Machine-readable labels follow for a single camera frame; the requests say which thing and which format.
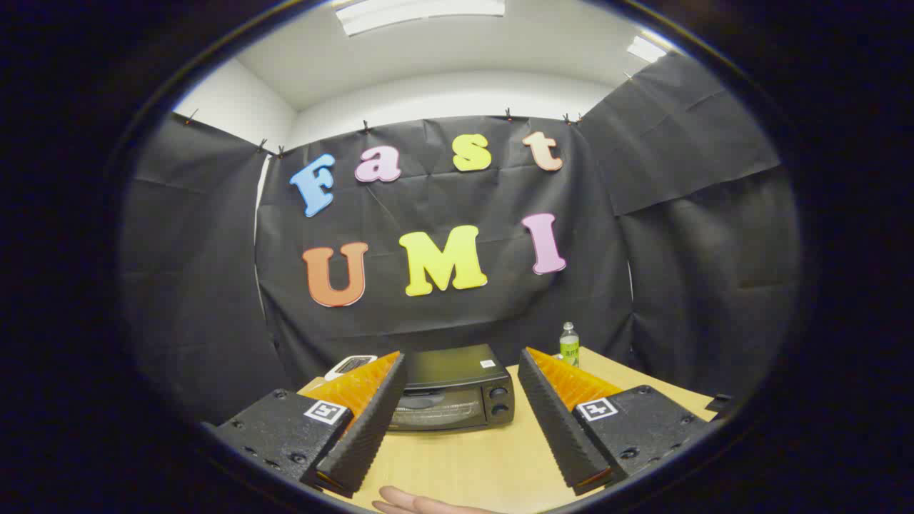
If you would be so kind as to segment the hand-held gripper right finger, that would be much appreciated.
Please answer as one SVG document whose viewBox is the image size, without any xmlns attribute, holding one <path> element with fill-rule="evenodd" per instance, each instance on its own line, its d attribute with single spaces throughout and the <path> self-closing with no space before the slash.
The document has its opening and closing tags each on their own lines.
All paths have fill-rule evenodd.
<svg viewBox="0 0 914 514">
<path fill-rule="evenodd" d="M 651 385 L 626 390 L 534 348 L 517 378 L 577 495 L 656 468 L 711 425 Z"/>
</svg>

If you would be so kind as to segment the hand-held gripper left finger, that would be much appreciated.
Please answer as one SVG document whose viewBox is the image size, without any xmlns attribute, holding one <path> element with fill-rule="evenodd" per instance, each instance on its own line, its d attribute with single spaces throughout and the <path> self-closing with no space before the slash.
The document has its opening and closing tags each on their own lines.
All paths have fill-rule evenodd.
<svg viewBox="0 0 914 514">
<path fill-rule="evenodd" d="M 306 393 L 278 388 L 204 427 L 268 474 L 350 498 L 374 462 L 406 381 L 406 358 L 396 351 Z"/>
</svg>

